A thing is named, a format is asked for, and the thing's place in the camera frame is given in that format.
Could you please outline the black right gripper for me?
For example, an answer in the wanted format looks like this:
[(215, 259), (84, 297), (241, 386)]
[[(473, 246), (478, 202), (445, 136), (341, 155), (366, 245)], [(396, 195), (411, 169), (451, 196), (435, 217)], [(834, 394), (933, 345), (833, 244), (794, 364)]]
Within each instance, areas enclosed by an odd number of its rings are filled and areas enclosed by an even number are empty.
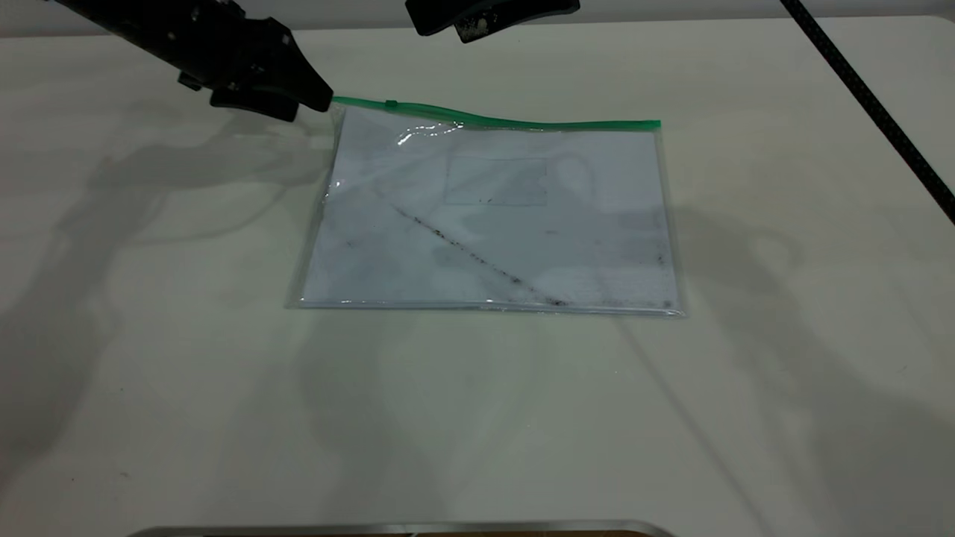
[(464, 19), (480, 9), (481, 1), (408, 0), (404, 7), (416, 33), (429, 37), (454, 26), (461, 42), (467, 44), (506, 28), (552, 16), (569, 15), (580, 9), (580, 1), (491, 1), (477, 12), (477, 18)]

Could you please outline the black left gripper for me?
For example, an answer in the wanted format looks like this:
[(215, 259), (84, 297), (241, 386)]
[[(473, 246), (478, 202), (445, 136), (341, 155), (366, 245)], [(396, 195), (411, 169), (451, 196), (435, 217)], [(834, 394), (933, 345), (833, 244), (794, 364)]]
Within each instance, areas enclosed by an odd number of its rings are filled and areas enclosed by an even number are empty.
[[(321, 113), (331, 108), (334, 90), (276, 19), (250, 19), (235, 1), (193, 1), (177, 40), (185, 59), (178, 83), (211, 89), (213, 107), (283, 122), (294, 122), (300, 104)], [(253, 84), (273, 67), (277, 86)]]

